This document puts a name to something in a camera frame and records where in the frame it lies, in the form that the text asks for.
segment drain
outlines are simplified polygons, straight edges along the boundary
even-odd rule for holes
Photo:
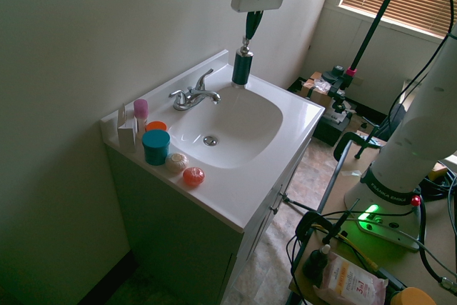
[[[215,146],[217,145],[217,143],[219,143],[218,139],[214,136],[206,136],[203,138],[203,142],[207,145],[207,146]]]

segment small round container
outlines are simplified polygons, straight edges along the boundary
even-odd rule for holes
[[[146,126],[146,131],[150,130],[167,130],[166,124],[162,121],[152,121]]]
[[[392,298],[391,305],[436,305],[436,303],[424,291],[408,287]]]
[[[148,164],[160,166],[169,153],[170,135],[164,130],[150,130],[143,135],[144,158]]]

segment chrome faucet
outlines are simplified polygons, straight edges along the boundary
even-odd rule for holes
[[[176,96],[173,107],[179,111],[189,110],[195,105],[200,104],[201,101],[207,97],[211,98],[215,104],[219,104],[221,102],[221,96],[214,91],[205,90],[205,78],[213,71],[213,69],[210,69],[200,76],[195,87],[187,88],[189,90],[187,93],[184,93],[181,90],[170,93],[169,98]]]

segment orange cap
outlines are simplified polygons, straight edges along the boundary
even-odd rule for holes
[[[408,287],[392,298],[391,305],[436,305],[436,303],[426,292]]]
[[[156,130],[156,129],[166,131],[166,124],[162,121],[152,121],[151,123],[146,125],[146,131]]]

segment bathroom vanity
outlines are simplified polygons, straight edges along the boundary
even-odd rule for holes
[[[194,86],[209,69],[204,99],[187,111],[169,94]],[[249,77],[231,85],[228,52],[142,96],[149,121],[169,128],[169,152],[181,152],[205,181],[190,187],[182,174],[144,161],[140,141],[125,152],[117,111],[101,120],[104,142],[131,250],[140,265],[190,304],[220,304],[274,218],[324,108],[268,82]],[[133,109],[133,103],[126,106]],[[218,139],[215,146],[205,136]]]

